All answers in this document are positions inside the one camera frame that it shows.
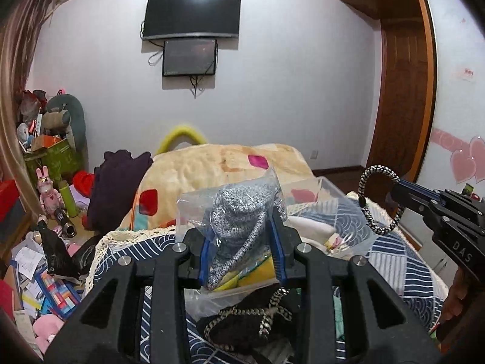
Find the right hand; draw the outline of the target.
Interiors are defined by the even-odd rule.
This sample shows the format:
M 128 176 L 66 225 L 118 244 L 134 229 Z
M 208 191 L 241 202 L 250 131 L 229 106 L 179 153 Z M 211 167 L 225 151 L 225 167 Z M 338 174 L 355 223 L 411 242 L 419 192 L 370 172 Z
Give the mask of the right hand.
M 447 299 L 444 301 L 442 307 L 440 317 L 441 325 L 458 318 L 462 314 L 464 310 L 464 299 L 467 297 L 469 284 L 469 275 L 461 268 L 458 268 L 449 289 Z

